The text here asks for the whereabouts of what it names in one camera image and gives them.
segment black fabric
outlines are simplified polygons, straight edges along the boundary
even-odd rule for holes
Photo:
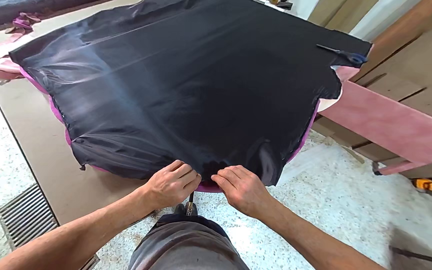
[[[0,26],[10,23],[20,12],[46,16],[97,0],[0,0]]]
[[[175,159],[203,181],[241,164],[275,185],[319,98],[371,47],[251,0],[145,0],[10,53],[51,95],[75,158],[145,179]]]

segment person's right hand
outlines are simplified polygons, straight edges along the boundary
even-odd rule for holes
[[[181,160],[175,160],[157,171],[140,188],[148,205],[154,209],[175,206],[184,201],[198,187],[201,175]]]
[[[278,204],[259,177],[241,165],[220,169],[211,179],[232,207],[251,218],[261,219]]]

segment pink velvet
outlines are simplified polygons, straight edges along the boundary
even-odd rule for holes
[[[15,64],[8,56],[9,52],[32,40],[33,37],[23,33],[14,33],[9,39],[0,43],[0,79],[13,80],[22,78],[19,65]]]
[[[432,117],[398,101],[347,81],[340,100],[321,115],[414,163],[392,173],[432,163]]]

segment pink upholstery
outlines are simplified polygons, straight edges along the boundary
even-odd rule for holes
[[[408,160],[381,174],[432,163],[432,117],[398,101],[347,81],[340,100],[321,115]]]

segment metal grate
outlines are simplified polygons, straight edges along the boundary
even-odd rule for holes
[[[37,184],[0,208],[0,222],[12,250],[59,226]],[[95,254],[81,269],[93,269],[98,262]]]

